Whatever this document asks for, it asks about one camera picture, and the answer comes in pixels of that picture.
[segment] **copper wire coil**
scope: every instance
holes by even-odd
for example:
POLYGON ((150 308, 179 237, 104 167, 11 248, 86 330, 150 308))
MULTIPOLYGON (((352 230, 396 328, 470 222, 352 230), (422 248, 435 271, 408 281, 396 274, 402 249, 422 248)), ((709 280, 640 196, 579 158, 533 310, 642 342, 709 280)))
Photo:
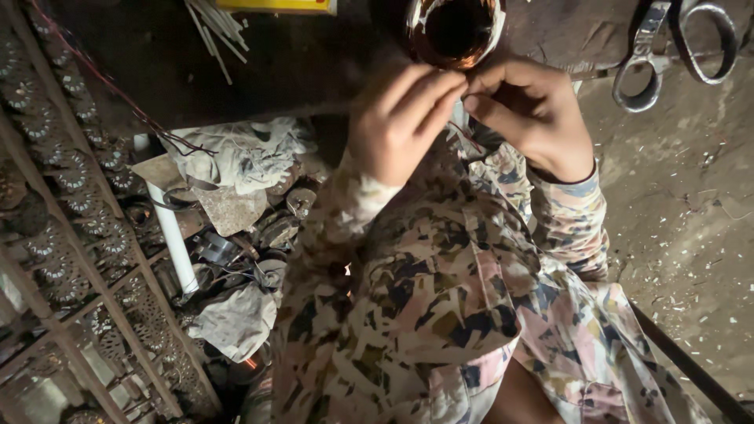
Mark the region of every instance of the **copper wire coil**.
POLYGON ((467 71, 497 47, 503 1, 409 0, 404 45, 414 60, 467 71))

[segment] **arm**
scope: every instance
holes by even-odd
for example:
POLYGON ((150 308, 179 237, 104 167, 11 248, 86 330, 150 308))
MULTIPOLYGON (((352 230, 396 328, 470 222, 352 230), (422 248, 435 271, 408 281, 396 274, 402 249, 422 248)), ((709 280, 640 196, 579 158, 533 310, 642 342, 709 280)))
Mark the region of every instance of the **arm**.
POLYGON ((469 91, 466 110, 526 157, 537 245, 582 280, 604 280, 605 199, 568 74, 509 57, 481 71, 469 91))
POLYGON ((272 331, 273 421, 321 413, 330 360, 351 311, 345 266, 366 227, 400 191, 466 90, 464 76, 413 65, 375 80, 354 103, 348 149, 299 229, 272 331))
POLYGON ((608 234, 602 227, 605 202, 595 164, 592 175, 575 184, 555 183, 529 170, 537 246, 565 263, 582 281, 607 278, 608 234))

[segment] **shirt sleeve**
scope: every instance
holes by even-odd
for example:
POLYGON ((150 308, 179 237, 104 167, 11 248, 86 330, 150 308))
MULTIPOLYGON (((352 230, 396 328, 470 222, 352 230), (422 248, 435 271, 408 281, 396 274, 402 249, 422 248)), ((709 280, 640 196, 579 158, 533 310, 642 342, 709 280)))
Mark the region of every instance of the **shirt sleeve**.
POLYGON ((607 279, 607 231, 602 227, 607 202, 599 189, 596 164, 586 180, 553 183, 531 168, 532 212, 537 218, 533 238, 543 251, 556 257, 582 281, 607 279))
POLYGON ((320 188, 288 257, 284 295, 271 335, 277 418, 284 411, 312 407, 307 403, 314 402, 314 396, 306 394, 324 384, 321 365, 331 357, 351 310, 351 280, 345 266, 363 243, 369 223, 401 189, 354 168, 344 158, 320 188))

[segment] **yellow box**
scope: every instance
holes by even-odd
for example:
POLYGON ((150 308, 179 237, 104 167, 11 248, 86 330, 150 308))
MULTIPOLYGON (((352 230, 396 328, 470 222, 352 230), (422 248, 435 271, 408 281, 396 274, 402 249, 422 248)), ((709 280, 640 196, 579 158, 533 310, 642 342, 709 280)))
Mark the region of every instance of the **yellow box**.
POLYGON ((217 7, 235 11, 270 12, 275 14, 337 13, 337 0, 216 0, 217 7))

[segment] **red wire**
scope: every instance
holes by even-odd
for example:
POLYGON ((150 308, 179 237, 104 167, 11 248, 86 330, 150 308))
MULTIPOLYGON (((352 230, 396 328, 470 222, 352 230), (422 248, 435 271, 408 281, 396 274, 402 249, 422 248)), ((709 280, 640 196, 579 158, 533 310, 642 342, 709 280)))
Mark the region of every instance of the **red wire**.
MULTIPOLYGON (((115 84, 113 84, 111 77, 102 75, 102 73, 100 73, 100 71, 94 65, 94 63, 92 62, 92 60, 89 59, 88 55, 83 54, 79 49, 73 48, 73 46, 71 46, 68 43, 68 41, 66 40, 66 38, 63 36, 63 34, 58 29, 58 25, 52 19, 50 19, 46 14, 44 14, 42 12, 42 10, 39 8, 39 5, 37 4, 36 0, 30 0, 30 1, 31 1, 32 5, 34 6, 34 9, 36 9, 37 13, 39 13, 39 16, 41 16, 41 18, 44 19, 45 22, 47 22, 47 24, 49 25, 50 29, 52 29, 53 33, 58 38, 60 38, 60 41, 63 42, 63 46, 65 46, 65 48, 67 48, 69 51, 71 51, 73 54, 75 54, 76 57, 78 57, 81 60, 81 62, 83 62, 87 66, 87 68, 89 68, 89 70, 99 80, 101 80, 102 82, 104 82, 105 85, 110 90, 113 90, 118 96, 120 96, 123 100, 125 100, 126 103, 128 103, 128 105, 131 106, 131 108, 133 109, 133 113, 139 119, 141 119, 142 121, 144 121, 154 132, 160 134, 164 139, 167 140, 168 143, 170 143, 171 145, 173 145, 173 147, 176 147, 176 150, 178 151, 178 153, 180 155, 188 156, 188 155, 191 155, 192 153, 197 152, 197 151, 199 151, 199 152, 205 152, 205 153, 207 153, 210 156, 217 153, 217 152, 214 152, 212 150, 204 149, 202 147, 203 145, 199 146, 199 147, 194 146, 193 144, 189 143, 188 141, 184 140, 183 138, 178 137, 177 135, 172 134, 171 132, 166 131, 164 128, 162 128, 162 126, 160 126, 156 121, 154 121, 152 118, 150 118, 149 115, 147 115, 144 111, 142 111, 141 108, 139 108, 138 105, 136 105, 136 102, 134 102, 128 95, 126 95, 126 93, 124 93, 120 88, 118 88, 118 86, 116 86, 115 84), (191 151, 188 152, 188 153, 181 152, 181 150, 178 149, 178 147, 173 143, 173 141, 181 143, 182 145, 188 147, 191 151)), ((65 30, 67 33, 71 34, 71 32, 68 31, 67 29, 63 29, 63 30, 65 30)))
POLYGON ((448 121, 448 123, 449 123, 449 124, 451 124, 452 126, 456 127, 456 128, 458 129, 458 132, 460 132, 462 136, 466 137, 466 140, 469 140, 469 141, 471 142, 471 144, 473 144, 473 145, 474 145, 474 148, 475 148, 475 149, 476 149, 476 150, 477 150, 477 151, 478 151, 479 153, 481 153, 481 152, 482 152, 482 149, 480 149, 480 148, 479 148, 479 144, 477 144, 477 142, 476 142, 476 141, 474 141, 474 139, 472 139, 470 135, 466 134, 466 133, 465 133, 465 132, 464 132, 464 131, 463 131, 463 130, 461 129, 461 127, 459 127, 459 126, 458 126, 458 125, 457 125, 457 124, 456 124, 455 122, 453 122, 453 121, 448 121))

